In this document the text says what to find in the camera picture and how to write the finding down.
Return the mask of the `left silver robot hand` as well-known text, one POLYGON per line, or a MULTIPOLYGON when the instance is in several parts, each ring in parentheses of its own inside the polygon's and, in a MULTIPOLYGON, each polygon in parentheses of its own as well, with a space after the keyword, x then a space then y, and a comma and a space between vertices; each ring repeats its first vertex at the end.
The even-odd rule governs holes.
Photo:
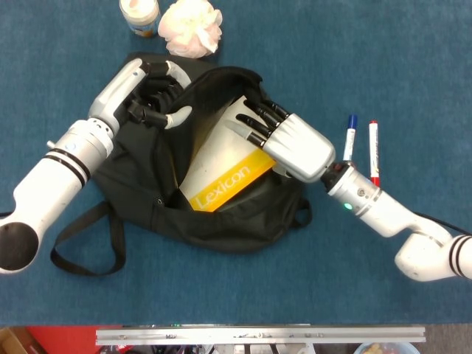
POLYGON ((99 93, 89 109, 88 118, 110 138, 114 138, 129 121, 164 129, 179 126, 192 113, 191 106, 186 105, 176 112, 162 114, 143 103, 139 97, 146 81, 155 77, 172 78, 183 89, 190 84, 188 75, 172 61, 148 63, 136 58, 126 63, 99 93))

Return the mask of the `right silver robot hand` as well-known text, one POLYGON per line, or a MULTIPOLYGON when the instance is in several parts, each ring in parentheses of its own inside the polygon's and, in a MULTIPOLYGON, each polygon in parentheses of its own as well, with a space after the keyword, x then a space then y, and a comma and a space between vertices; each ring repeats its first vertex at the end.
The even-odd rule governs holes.
POLYGON ((321 179, 336 157, 325 136, 271 100, 243 104, 263 121, 239 113, 225 123, 229 130, 268 154, 289 176, 305 183, 321 179))

